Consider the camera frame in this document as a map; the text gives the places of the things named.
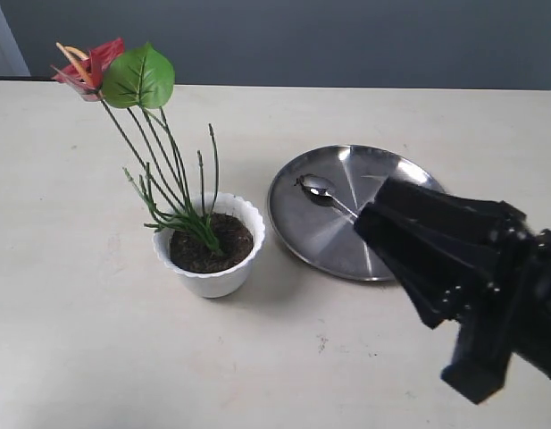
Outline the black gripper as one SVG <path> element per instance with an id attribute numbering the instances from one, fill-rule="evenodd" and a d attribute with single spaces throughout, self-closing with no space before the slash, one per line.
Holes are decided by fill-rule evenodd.
<path id="1" fill-rule="evenodd" d="M 441 379 L 473 404 L 505 386 L 513 354 L 551 380 L 551 230 L 505 201 L 387 179 L 354 223 L 430 329 L 460 329 Z"/>

